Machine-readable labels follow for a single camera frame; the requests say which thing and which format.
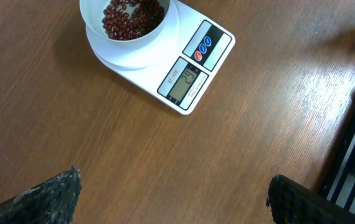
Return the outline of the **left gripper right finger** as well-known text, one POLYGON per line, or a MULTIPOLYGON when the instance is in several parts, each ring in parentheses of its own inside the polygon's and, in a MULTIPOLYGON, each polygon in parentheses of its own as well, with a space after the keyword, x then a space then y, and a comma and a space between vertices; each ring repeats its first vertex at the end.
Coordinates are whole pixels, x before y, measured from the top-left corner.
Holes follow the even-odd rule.
POLYGON ((355 214, 281 174, 270 181, 266 206, 276 224, 355 224, 355 214))

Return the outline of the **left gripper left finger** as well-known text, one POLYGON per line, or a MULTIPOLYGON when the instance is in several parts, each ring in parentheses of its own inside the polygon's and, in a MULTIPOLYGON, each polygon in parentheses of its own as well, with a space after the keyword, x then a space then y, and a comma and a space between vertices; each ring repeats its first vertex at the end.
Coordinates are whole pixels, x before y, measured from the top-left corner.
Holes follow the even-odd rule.
POLYGON ((0 223, 72 223, 81 190, 80 170, 71 167, 0 203, 0 223))

